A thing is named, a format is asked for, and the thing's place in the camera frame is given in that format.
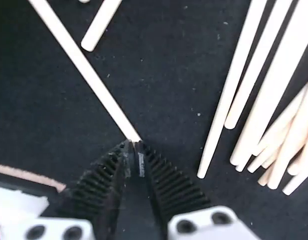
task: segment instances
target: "chopstick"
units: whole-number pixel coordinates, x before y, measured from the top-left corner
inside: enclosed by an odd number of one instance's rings
[[[266,2],[267,1],[264,0],[252,0],[250,3],[246,20],[237,43],[233,60],[203,150],[197,173],[197,177],[201,179],[205,177],[214,155]]]
[[[28,0],[127,139],[141,140],[115,99],[46,0]]]
[[[233,129],[236,126],[292,1],[293,0],[277,0],[275,2],[256,50],[246,70],[245,76],[227,115],[225,128]]]
[[[308,128],[308,88],[303,98],[303,101],[298,109],[298,112],[293,120],[287,137],[282,145],[277,160],[274,162],[274,168],[270,176],[268,187],[276,189],[283,177],[283,174],[288,166],[289,158],[293,149],[295,140],[301,138],[301,131]]]
[[[307,45],[308,1],[300,0],[231,156],[237,171],[245,168],[259,143]]]
[[[308,140],[301,156],[296,160],[300,165],[300,173],[293,177],[283,189],[284,194],[290,195],[308,178]]]
[[[103,1],[81,42],[82,48],[89,52],[95,49],[121,2],[122,0]]]
[[[304,98],[305,92],[307,90],[308,84],[306,84],[297,96],[290,102],[290,104],[285,108],[285,110],[279,115],[279,117],[274,121],[270,128],[266,131],[255,150],[253,155],[257,156],[261,153],[263,149],[270,144],[270,141],[275,137],[277,132],[281,131],[288,122],[296,115],[298,108]]]

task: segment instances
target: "black fabric surface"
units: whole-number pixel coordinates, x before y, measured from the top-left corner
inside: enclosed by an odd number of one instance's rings
[[[49,2],[77,44],[101,4]],[[141,137],[193,178],[249,3],[124,0],[84,52]],[[308,51],[273,119],[307,80]],[[308,180],[287,197],[229,164],[260,83],[197,182],[262,239],[307,240]],[[69,183],[124,139],[30,4],[0,1],[0,164]]]

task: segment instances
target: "screw hole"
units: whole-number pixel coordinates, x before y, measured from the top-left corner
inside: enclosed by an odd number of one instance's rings
[[[26,234],[26,239],[28,240],[36,240],[40,239],[45,232],[45,227],[43,225],[36,225],[28,230]]]
[[[82,229],[80,227],[73,226],[66,230],[64,233],[64,240],[80,240],[82,237]]]
[[[223,212],[214,213],[212,215],[212,220],[216,225],[225,225],[225,224],[230,224],[232,222],[231,218]]]
[[[196,226],[191,221],[181,220],[177,223],[177,231],[181,234],[190,234],[196,230]]]

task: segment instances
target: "pile of wooden sticks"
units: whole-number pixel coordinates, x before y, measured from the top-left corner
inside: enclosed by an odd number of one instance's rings
[[[250,4],[203,151],[197,173],[200,178],[206,174],[223,126],[236,126],[293,0],[276,0],[233,100],[266,2],[252,0]],[[271,189],[277,189],[288,169],[294,177],[283,190],[287,195],[308,177],[308,83],[265,130],[307,45],[308,0],[299,0],[230,159],[241,172],[250,157],[257,156],[248,170],[253,173],[260,166],[266,168],[259,184]],[[300,156],[289,165],[301,149]]]

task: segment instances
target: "wooden dowel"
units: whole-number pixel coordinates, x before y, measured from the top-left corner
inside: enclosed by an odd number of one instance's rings
[[[299,0],[231,156],[238,171],[244,169],[264,134],[307,45],[308,0]]]
[[[285,186],[283,192],[286,195],[290,195],[292,192],[294,192],[308,178],[308,141],[299,160],[297,161],[300,163],[301,171]]]
[[[255,172],[272,154],[274,154],[277,149],[283,144],[291,123],[288,124],[280,133],[277,134],[275,141],[266,147],[259,155],[256,157],[253,162],[248,166],[248,171],[253,173]]]
[[[275,137],[275,135],[281,131],[296,115],[300,103],[302,102],[305,92],[307,90],[308,84],[306,84],[297,96],[290,102],[290,104],[285,108],[285,110],[279,115],[279,117],[274,121],[270,128],[266,131],[255,150],[253,155],[257,156],[264,150]]]
[[[280,148],[278,148],[263,164],[262,167],[267,169],[277,159]]]
[[[127,139],[141,140],[119,105],[46,0],[28,0]]]
[[[270,166],[265,172],[264,174],[259,178],[258,183],[261,186],[265,186],[268,183],[268,179],[270,177],[270,174],[272,173],[273,170],[273,166]]]
[[[295,141],[303,139],[304,136],[306,137],[306,131],[308,131],[308,88],[287,134],[286,140],[282,145],[278,158],[274,163],[273,173],[268,182],[269,188],[276,189],[278,187],[289,164],[288,156],[290,156],[291,151],[293,151]]]
[[[205,177],[214,155],[266,2],[264,0],[252,0],[250,3],[197,172],[197,177],[201,179]]]
[[[295,160],[289,167],[288,167],[288,173],[290,175],[297,175],[299,174],[299,172],[301,171],[302,168],[305,168],[305,164],[304,164],[304,159],[305,158],[298,158],[297,160]]]
[[[122,0],[103,1],[81,42],[82,48],[89,52],[95,49],[121,2]]]
[[[225,121],[225,127],[227,129],[233,129],[236,126],[292,1],[293,0],[277,0],[275,2],[256,50],[246,70],[245,76],[227,115]]]

